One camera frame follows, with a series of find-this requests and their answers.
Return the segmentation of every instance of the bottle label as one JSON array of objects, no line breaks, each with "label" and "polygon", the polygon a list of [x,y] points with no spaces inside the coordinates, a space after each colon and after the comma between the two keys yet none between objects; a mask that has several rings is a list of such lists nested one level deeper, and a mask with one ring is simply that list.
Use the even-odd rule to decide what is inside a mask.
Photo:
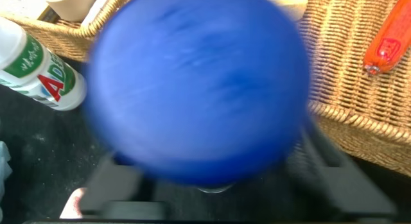
[{"label": "bottle label", "polygon": [[58,107],[58,105],[56,105],[55,103],[53,103],[52,101],[49,101],[47,98],[44,98],[42,96],[39,95],[30,95],[29,91],[26,90],[17,90],[16,92],[20,92],[21,94],[28,96],[32,99],[34,99],[35,101],[38,101],[40,103],[42,103],[43,105],[47,105],[49,107]]},{"label": "bottle label", "polygon": [[9,86],[9,85],[12,85],[12,84],[9,83],[9,82],[6,81],[6,80],[0,79],[0,85]]},{"label": "bottle label", "polygon": [[58,56],[50,53],[51,61],[47,75],[38,75],[37,78],[42,84],[42,92],[47,96],[52,96],[57,102],[62,96],[69,93],[76,84],[74,69],[69,67]]},{"label": "bottle label", "polygon": [[23,78],[40,66],[43,56],[41,44],[27,35],[27,43],[23,51],[4,71],[17,78]]}]

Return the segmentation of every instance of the green label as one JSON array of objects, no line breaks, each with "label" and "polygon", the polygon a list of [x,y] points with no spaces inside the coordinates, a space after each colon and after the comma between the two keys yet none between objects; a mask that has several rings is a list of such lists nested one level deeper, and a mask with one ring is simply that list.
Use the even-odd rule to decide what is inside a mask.
[{"label": "green label", "polygon": [[26,95],[26,94],[30,93],[29,91],[26,91],[26,90],[17,90],[16,92],[20,92],[23,95]]},{"label": "green label", "polygon": [[9,86],[9,85],[11,85],[11,83],[0,79],[0,85]]},{"label": "green label", "polygon": [[50,65],[48,73],[64,84],[64,87],[58,92],[61,96],[64,96],[69,93],[76,84],[74,69],[64,63],[63,60],[58,56],[54,55],[53,53],[50,54],[51,61],[54,64]]},{"label": "green label", "polygon": [[27,43],[23,51],[4,71],[17,78],[23,78],[40,66],[43,56],[41,44],[27,35]]}]

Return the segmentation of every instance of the red letter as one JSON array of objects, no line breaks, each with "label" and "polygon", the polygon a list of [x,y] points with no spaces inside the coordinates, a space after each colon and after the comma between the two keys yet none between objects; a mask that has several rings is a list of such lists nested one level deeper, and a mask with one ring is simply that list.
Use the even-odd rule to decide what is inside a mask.
[{"label": "red letter", "polygon": [[47,91],[54,97],[54,99],[58,102],[61,98],[60,94],[58,93],[61,89],[64,88],[64,84],[62,82],[58,82],[56,80],[47,78],[42,75],[38,75],[37,78],[41,81],[41,83],[45,86]]}]

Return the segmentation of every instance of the wicker basket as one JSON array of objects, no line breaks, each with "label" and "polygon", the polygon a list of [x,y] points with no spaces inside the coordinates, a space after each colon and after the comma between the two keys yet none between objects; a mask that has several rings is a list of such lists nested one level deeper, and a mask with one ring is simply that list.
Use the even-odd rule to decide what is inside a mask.
[{"label": "wicker basket", "polygon": [[370,77],[362,60],[397,0],[309,0],[300,23],[313,60],[311,110],[351,155],[411,176],[411,56]]},{"label": "wicker basket", "polygon": [[54,53],[85,62],[95,36],[119,7],[129,0],[109,0],[97,18],[88,27],[79,22],[59,19],[55,24],[14,15],[1,15],[22,26]]}]

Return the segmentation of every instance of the black surface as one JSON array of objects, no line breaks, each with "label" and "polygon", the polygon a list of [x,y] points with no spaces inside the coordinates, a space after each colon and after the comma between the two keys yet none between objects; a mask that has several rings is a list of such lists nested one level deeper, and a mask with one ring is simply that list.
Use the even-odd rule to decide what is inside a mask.
[{"label": "black surface", "polygon": [[[3,223],[58,218],[69,195],[84,186],[105,151],[80,109],[57,112],[4,87],[0,98],[0,140],[10,149],[13,169],[1,204]],[[398,221],[411,221],[410,179],[356,161],[399,205]],[[174,220],[324,220],[327,213],[322,201],[294,188],[282,167],[222,194],[160,182],[154,198],[170,205]]]},{"label": "black surface", "polygon": [[87,192],[80,200],[79,208],[82,214],[96,215],[107,202],[127,201],[137,194],[141,190],[143,174],[129,166],[117,165],[108,154],[87,181]]}]

